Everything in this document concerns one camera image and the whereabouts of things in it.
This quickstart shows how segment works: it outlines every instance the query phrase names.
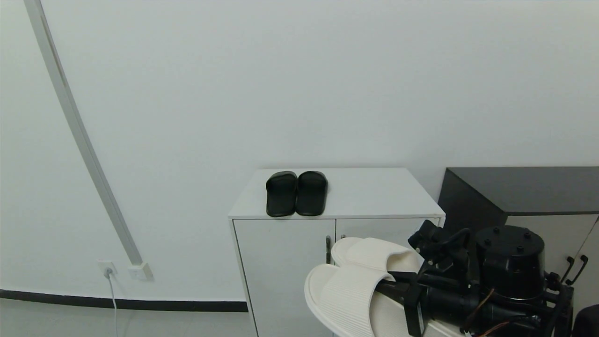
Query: cabinet handle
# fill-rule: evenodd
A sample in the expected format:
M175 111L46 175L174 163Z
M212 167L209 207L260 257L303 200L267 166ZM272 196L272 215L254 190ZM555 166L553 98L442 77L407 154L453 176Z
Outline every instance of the cabinet handle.
M569 279L567 279L565 281L565 283L567 285L573 285L574 282L576 282L576 280L578 279L578 276L580 276L580 274L582 273L583 270L585 270L586 264L589 262L589 258L586 255L581 255L580 259L582 260L582 267L580 267L580 270L578 271L578 274L576 274L576 276L574 276L574 279L571 281Z
M326 236L326 263L331 264L331 237L329 235Z
M565 278L568 277L568 274L570 273L570 269L572 269L572 266L574 266L574 258L572 256L568 256L565 258L565 260L568 261L568 269L565 271L565 274L562 276L562 279L559 281L559 283L564 283Z

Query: power outlet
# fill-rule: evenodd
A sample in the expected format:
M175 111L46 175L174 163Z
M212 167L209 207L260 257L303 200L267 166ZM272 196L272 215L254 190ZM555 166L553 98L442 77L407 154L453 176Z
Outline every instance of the power outlet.
M112 274L116 275L116 268L114 267L112 261L98 260L98 267L100 268L102 275L104 275L104 271L106 270L106 268L112 269L112 271L113 271Z
M150 266L146 262L139 266L131 266L128 269L131 277L140 281L151 281L154 277L150 270Z

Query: white slipper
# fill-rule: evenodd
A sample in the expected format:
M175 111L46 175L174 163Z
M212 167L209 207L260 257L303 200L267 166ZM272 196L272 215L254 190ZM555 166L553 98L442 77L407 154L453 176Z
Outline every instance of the white slipper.
M373 237L344 237L333 245L331 255L337 266L358 264L385 272L417 272L420 269L416 251Z
M408 337L404 307L374 291L382 279L393 280L381 270L321 264L306 278L305 299L314 316L339 337ZM430 321L424 333L424 337L460 336L457 327L437 321Z

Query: floor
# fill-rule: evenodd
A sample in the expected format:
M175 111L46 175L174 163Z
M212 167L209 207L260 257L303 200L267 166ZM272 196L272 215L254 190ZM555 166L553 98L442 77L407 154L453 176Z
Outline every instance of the floor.
M2 337L112 337L112 309L0 300ZM253 336L245 312L119 310L119 337Z

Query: orange wire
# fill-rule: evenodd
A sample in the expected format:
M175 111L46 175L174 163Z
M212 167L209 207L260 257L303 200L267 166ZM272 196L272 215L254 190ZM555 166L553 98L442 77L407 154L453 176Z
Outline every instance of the orange wire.
M504 327L504 326L506 326L506 325L508 325L508 324L510 324L510 322L502 322L502 323L499 323L498 325L496 325L496 326L494 326L494 327L490 328L489 330L485 331L485 332L484 332L482 335L480 335L479 337L485 337L485 336L488 336L488 335L489 335L491 332L493 332L493 331L495 331L495 330L498 330L498 329L500 329L500 328L502 328L502 327Z
M483 299L482 301L480 301L479 305L477 305L476 308L472 311L472 313L470 315L468 315L468 317L466 318L466 323L464 324L464 329L465 330L469 330L470 329L470 326L472 325L472 322L474 321L476 313L486 303L486 301L489 299L489 297L491 295L493 295L494 292L495 292L495 288L491 288L491 290L489 291L489 294L485 297L485 299Z

